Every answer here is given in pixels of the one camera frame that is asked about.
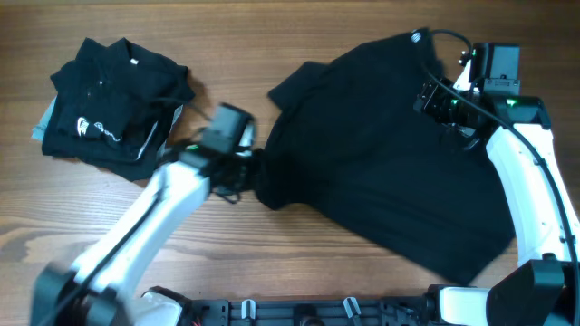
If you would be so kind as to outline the black t-shirt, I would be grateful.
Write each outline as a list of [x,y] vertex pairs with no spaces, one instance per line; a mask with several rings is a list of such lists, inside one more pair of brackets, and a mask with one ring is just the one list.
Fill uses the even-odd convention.
[[278,210],[306,204],[441,277],[471,283],[510,245],[514,226],[483,146],[414,102],[442,66],[427,29],[305,62],[269,93],[280,114],[255,192]]

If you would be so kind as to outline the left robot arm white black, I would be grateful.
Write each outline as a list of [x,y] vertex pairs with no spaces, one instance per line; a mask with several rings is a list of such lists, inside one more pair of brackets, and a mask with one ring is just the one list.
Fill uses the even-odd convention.
[[200,140],[162,157],[148,185],[98,243],[67,269],[49,264],[34,284],[32,325],[197,325],[190,299],[136,287],[153,258],[210,195],[237,203],[250,175],[254,117],[221,103]]

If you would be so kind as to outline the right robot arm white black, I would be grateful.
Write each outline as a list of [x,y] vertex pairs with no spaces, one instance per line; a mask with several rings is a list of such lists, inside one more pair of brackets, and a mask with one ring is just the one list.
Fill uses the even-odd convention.
[[432,290],[430,317],[449,325],[576,325],[579,221],[560,175],[544,102],[520,93],[519,48],[469,45],[456,81],[431,75],[414,109],[481,142],[515,229],[517,269],[489,289]]

